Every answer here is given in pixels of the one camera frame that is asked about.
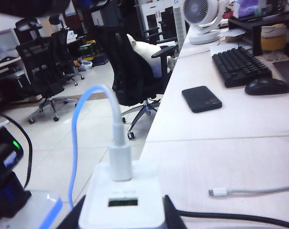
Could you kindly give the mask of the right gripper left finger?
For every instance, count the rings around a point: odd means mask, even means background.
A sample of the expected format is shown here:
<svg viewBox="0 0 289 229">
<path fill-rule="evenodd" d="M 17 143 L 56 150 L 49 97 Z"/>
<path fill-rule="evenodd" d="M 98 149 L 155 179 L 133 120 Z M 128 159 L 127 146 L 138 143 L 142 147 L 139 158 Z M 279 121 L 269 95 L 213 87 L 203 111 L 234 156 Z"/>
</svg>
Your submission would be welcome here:
<svg viewBox="0 0 289 229">
<path fill-rule="evenodd" d="M 86 195 L 84 195 L 77 205 L 68 213 L 64 220 L 60 223 L 59 229 L 78 229 L 78 220 L 84 204 Z"/>
</svg>

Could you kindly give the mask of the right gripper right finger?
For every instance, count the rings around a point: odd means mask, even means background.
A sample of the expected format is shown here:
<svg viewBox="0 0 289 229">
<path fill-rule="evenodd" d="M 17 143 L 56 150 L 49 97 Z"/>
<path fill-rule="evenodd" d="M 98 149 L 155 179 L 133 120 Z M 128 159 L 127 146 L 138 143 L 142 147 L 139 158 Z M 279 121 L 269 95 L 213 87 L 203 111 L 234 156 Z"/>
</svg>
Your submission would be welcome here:
<svg viewBox="0 0 289 229">
<path fill-rule="evenodd" d="M 184 221 L 180 217 L 168 195 L 163 197 L 163 206 L 165 221 L 168 229 L 187 229 Z"/>
</svg>

